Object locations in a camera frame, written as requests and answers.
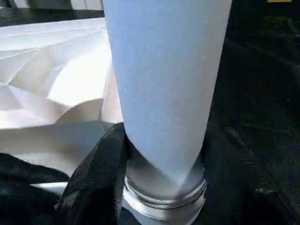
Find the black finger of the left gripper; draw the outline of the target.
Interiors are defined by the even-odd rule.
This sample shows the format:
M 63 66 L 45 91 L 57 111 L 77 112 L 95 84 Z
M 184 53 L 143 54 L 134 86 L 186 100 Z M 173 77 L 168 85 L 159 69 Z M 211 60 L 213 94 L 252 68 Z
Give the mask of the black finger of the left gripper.
M 26 184 L 66 182 L 69 176 L 59 170 L 35 165 L 6 153 L 0 154 L 0 179 Z
M 30 185 L 1 185 L 2 225 L 53 225 L 59 195 Z

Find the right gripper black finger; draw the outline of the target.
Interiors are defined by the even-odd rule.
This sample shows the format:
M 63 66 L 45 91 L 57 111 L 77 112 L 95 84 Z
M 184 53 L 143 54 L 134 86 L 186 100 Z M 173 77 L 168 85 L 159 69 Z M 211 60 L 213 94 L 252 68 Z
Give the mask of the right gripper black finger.
M 124 124 L 117 123 L 72 174 L 58 203 L 54 224 L 118 224 L 128 158 Z

